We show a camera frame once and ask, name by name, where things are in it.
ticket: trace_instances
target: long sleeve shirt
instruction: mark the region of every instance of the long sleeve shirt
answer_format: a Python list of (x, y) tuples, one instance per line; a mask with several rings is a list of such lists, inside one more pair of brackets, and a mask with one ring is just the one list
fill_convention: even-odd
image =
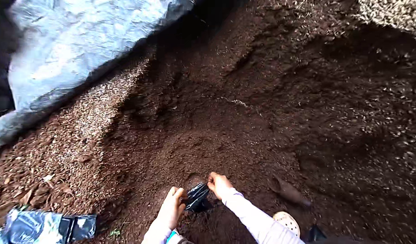
[[(258, 244), (304, 244), (294, 233), (245, 199), (235, 188), (229, 190), (222, 202), (247, 227)], [(155, 220), (142, 244), (165, 244), (171, 233), (172, 230)]]

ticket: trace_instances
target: soil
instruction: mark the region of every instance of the soil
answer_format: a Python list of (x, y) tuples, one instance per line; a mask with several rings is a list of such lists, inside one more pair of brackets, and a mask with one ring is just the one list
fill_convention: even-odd
[[(140, 243), (171, 186), (189, 190), (216, 171), (267, 214), (289, 212), (303, 240), (317, 224), (328, 236), (416, 243), (416, 38), (358, 22), (357, 8), (350, 0), (200, 3), (146, 41), (155, 52), (98, 144), (101, 163), (79, 160), (98, 172), (82, 181), (108, 197), (69, 211), (77, 202), (69, 189), (51, 202), (37, 194), (36, 207), (65, 202), (56, 211), (98, 213), (89, 243)], [(35, 132), (7, 148), (0, 171), (41, 140)], [(312, 207), (272, 192), (274, 174)], [(54, 181), (67, 178), (81, 180)], [(3, 215), (16, 205), (2, 187), (10, 182), (0, 183)], [(36, 192), (48, 194), (42, 187)], [(255, 243), (208, 198), (213, 207), (185, 213), (180, 234), (198, 244)], [(115, 229), (121, 234), (110, 236)]]

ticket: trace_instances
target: human hand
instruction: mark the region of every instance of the human hand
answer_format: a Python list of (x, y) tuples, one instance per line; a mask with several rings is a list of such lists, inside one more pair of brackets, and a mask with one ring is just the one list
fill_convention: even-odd
[(216, 197), (221, 201), (230, 188), (233, 187), (231, 182), (224, 175), (219, 175), (216, 172), (211, 172), (208, 176), (208, 187), (213, 191)]
[(187, 193), (183, 188), (172, 187), (164, 199), (163, 205), (160, 208), (156, 221), (164, 223), (173, 230), (178, 226), (178, 220), (181, 217), (185, 204), (181, 204), (181, 197), (186, 197)]

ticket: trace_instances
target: plastic tarp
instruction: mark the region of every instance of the plastic tarp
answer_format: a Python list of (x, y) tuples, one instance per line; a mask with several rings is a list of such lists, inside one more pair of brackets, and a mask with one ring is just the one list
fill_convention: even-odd
[(0, 117), (0, 147), (193, 5), (191, 0), (15, 1), (7, 9), (22, 33), (8, 72), (15, 110)]

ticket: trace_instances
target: soil pile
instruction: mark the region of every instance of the soil pile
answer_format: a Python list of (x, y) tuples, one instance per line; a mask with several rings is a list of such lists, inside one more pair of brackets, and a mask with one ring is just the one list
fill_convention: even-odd
[[(416, 243), (415, 37), (359, 23), (354, 1), (255, 0), (229, 14), (237, 4), (205, 1), (126, 64), (143, 69), (105, 83), (127, 84), (112, 105), (76, 103), (7, 149), (0, 213), (16, 191), (45, 188), (38, 208), (100, 214), (93, 243), (139, 243), (170, 186), (216, 171), (266, 213), (292, 214), (302, 237), (317, 223), (329, 236)], [(104, 106), (112, 112), (95, 110)], [(313, 207), (279, 198), (273, 173)], [(213, 208), (186, 213), (179, 232), (254, 243), (209, 198)]]

